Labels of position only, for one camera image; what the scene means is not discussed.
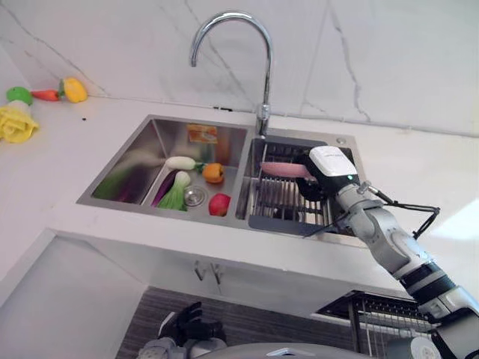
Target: dish rack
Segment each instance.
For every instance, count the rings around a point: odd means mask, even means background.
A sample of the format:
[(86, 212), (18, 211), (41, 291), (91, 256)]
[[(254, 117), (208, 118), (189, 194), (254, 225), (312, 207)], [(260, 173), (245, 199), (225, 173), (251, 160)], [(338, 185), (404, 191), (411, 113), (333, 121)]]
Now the dish rack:
[(293, 163), (296, 156), (309, 148), (264, 144), (261, 160), (251, 169), (257, 176), (251, 179), (250, 227), (309, 236), (333, 223), (335, 214), (330, 200), (306, 200), (294, 178), (271, 176), (261, 170), (261, 162)]
[(375, 358), (386, 358), (388, 343), (412, 337), (431, 339), (431, 325), (416, 301), (353, 290), (316, 313), (350, 321), (353, 348)]

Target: red chili pepper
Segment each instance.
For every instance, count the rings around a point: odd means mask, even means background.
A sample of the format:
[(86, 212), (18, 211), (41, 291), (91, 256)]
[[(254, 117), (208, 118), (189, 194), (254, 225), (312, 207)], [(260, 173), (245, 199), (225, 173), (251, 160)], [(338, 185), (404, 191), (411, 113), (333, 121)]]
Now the red chili pepper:
[(31, 91), (31, 95), (35, 99), (43, 99), (45, 101), (59, 101), (57, 90), (43, 90), (43, 91)]

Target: yellow bell pepper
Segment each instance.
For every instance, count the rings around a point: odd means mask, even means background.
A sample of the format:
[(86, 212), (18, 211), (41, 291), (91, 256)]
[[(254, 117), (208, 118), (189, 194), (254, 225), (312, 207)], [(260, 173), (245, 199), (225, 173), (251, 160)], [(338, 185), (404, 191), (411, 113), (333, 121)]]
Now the yellow bell pepper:
[(60, 96), (64, 94), (73, 103), (85, 101), (88, 98), (85, 86), (74, 77), (61, 80), (59, 94)]

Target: toy orange pepper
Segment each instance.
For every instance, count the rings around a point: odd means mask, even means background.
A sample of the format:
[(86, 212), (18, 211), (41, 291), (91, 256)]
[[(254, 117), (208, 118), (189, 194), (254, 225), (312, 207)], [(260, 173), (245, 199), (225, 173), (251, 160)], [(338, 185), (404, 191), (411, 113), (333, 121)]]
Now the toy orange pepper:
[(223, 182), (223, 166), (219, 163), (209, 163), (203, 168), (203, 177), (208, 183)]

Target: cabinet handle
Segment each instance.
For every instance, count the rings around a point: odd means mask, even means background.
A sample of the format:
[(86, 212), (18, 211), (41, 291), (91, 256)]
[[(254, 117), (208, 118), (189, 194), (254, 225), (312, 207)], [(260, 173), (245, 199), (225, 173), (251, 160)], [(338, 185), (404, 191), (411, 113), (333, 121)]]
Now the cabinet handle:
[(221, 273), (221, 266), (219, 264), (212, 264), (211, 265), (211, 270), (213, 271), (213, 274), (215, 275), (216, 283), (220, 285), (222, 283), (222, 276), (223, 274)]
[(204, 274), (206, 273), (206, 271), (207, 271), (206, 269), (200, 270), (200, 261), (199, 260), (195, 261), (195, 273), (198, 276), (198, 279), (200, 281), (203, 281)]

